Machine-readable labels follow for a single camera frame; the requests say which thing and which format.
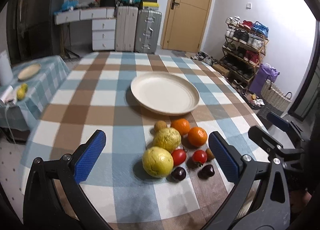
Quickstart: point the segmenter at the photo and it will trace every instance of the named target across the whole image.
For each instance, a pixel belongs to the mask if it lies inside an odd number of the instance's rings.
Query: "white plate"
[[[39,70],[41,69],[40,64],[32,64],[26,68],[24,68],[18,75],[19,80],[27,80],[31,78],[32,76],[36,75]]]
[[[131,91],[142,106],[171,116],[191,112],[200,100],[195,86],[166,72],[150,72],[136,77],[131,83]]]

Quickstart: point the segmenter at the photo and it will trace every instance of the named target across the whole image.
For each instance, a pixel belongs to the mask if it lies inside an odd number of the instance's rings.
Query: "blue gripper pad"
[[[217,159],[224,175],[229,182],[238,183],[243,163],[240,153],[223,139],[218,132],[209,135],[209,148]]]
[[[77,184],[87,180],[94,164],[106,146],[107,138],[103,131],[96,131],[92,137],[86,143],[89,145],[74,167],[74,178]]]
[[[272,124],[274,124],[283,132],[290,131],[290,124],[286,120],[282,119],[274,113],[267,114],[267,120],[269,120]]]

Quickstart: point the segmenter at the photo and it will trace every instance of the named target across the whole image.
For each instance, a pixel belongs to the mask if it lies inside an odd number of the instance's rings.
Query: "red tomato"
[[[192,156],[192,160],[202,166],[207,161],[207,153],[203,150],[195,151],[195,153]]]
[[[171,155],[173,158],[174,167],[182,164],[187,158],[186,152],[182,149],[174,150]]]

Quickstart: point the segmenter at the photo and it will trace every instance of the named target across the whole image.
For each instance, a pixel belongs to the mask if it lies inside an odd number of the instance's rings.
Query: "checkered tablecloth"
[[[22,189],[34,158],[53,160],[73,153],[100,129],[107,143],[81,187],[101,216],[114,229],[200,229],[233,184],[215,161],[216,174],[208,180],[198,178],[199,169],[186,168],[187,178],[180,183],[154,179],[143,170],[141,157],[152,142],[154,123],[177,119],[154,114],[135,101],[132,79],[153,71],[176,74],[198,89],[200,105],[182,116],[192,127],[200,126],[208,134],[218,131],[242,155],[266,160],[247,134],[261,122],[210,66],[187,58],[96,53],[70,73],[32,131],[21,160]],[[187,150],[188,156],[195,151]]]
[[[41,64],[38,74],[26,81],[18,81],[19,73],[31,64]],[[15,89],[22,83],[28,84],[28,92],[22,101],[18,101],[15,107],[7,110],[7,118],[11,129],[20,131],[32,130],[40,118],[44,108],[52,99],[57,89],[70,73],[60,56],[45,57],[22,63],[12,69],[13,80],[10,85]],[[0,95],[7,86],[0,87]],[[0,107],[0,127],[8,128],[5,119],[5,107]]]

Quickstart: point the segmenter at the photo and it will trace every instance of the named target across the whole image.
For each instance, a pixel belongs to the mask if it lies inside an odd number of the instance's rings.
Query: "drawer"
[[[115,30],[106,30],[106,31],[92,31],[92,40],[114,40],[115,39]]]
[[[80,21],[80,10],[59,13],[55,16],[56,25]]]
[[[115,40],[92,41],[94,51],[106,51],[115,49]]]
[[[115,8],[107,8],[107,18],[115,17]]]
[[[116,19],[98,19],[92,20],[92,31],[96,30],[115,30]]]
[[[80,11],[80,20],[90,20],[97,18],[106,18],[107,10],[105,8],[86,9]]]

